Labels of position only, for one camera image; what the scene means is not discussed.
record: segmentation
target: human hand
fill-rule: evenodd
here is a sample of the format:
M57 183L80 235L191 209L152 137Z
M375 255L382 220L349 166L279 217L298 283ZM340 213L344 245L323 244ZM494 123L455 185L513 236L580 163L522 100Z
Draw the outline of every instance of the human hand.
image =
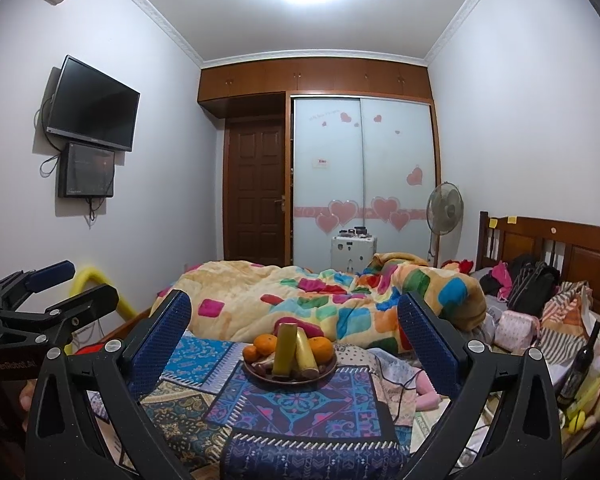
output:
M24 388L20 392L20 405L22 409L27 412L27 416L22 421L22 429L27 431L27 424L29 423L29 410L31 409L31 400L33 399L33 392L36 389L36 380L31 379L27 381Z

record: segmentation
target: tv screen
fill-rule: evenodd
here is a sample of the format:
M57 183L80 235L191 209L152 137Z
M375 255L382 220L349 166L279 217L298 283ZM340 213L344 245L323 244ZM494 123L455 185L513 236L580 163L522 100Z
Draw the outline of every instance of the tv screen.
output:
M130 152L139 98L135 90L67 56L46 130Z

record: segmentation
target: crown molding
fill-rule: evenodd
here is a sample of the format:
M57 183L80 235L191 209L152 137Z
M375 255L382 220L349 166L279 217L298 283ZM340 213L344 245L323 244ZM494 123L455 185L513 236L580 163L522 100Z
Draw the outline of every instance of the crown molding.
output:
M281 59L284 57L363 57L365 59L397 61L398 63L409 63L412 65L427 65L425 60L419 57L399 56L398 54L384 54L382 52L368 52L366 50L329 50L312 48L308 50L274 50L271 52L259 52L257 54L245 54L244 56L221 57L218 59L210 59L209 61L205 61L201 68L229 65L233 63L244 63L246 61L258 61L263 59Z
M142 10L149 18L154 20L154 23L162 29L162 31L171 38L173 43L181 48L181 50L191 58L198 66L202 66L202 58L193 49L187 40L184 39L173 25L160 13L158 9L149 0L131 0L139 9Z
M445 45L451 40L454 34L458 31L458 29L464 23L464 20L467 19L469 14L471 14L472 10L475 9L475 6L480 2L480 0L465 0L456 15L451 19L449 24L446 26L444 32L440 35L440 37L436 40L436 43L433 44L429 53L425 56L424 61L427 66L429 66L436 56L440 53L440 51L445 47Z

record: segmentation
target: pink pouch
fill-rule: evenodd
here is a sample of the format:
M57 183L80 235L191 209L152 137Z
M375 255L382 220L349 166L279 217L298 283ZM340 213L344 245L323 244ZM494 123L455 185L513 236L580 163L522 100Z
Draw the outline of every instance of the pink pouch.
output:
M529 314L506 310L500 316L493 343L509 352L524 351L540 333L540 320Z

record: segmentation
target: plate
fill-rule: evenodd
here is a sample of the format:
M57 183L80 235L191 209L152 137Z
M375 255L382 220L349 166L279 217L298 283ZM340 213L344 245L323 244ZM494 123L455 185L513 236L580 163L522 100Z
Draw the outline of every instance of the plate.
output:
M251 366L250 364L245 363L245 362L243 362L242 364L244 365L244 369L247 370L247 373L249 375L255 377L258 380L264 381L266 383L275 384L276 386L305 386L307 384L317 383L318 381L321 381L321 380L325 379L326 377L330 376L331 374L333 374L336 369L336 364L338 364L338 359L337 359L336 355L334 354L333 357L331 358L331 360L327 364L324 365L325 370L320 375L318 375L315 379L305 379L303 381L296 381L293 379L289 379L288 381L274 379L271 376L271 374L267 374L266 376L261 376L256 373L256 370L254 370L253 366Z

